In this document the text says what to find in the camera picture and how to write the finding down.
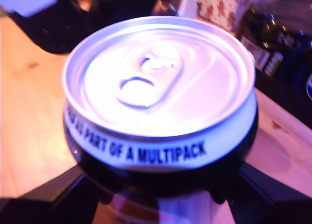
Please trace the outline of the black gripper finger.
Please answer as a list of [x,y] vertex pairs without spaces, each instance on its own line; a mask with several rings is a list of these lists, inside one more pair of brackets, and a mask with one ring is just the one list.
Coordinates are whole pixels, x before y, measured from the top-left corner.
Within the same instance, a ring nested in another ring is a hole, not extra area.
[[91,224],[99,203],[109,204],[113,193],[74,166],[17,198],[0,200],[2,224]]
[[236,224],[310,224],[311,197],[246,162],[213,163],[218,197]]

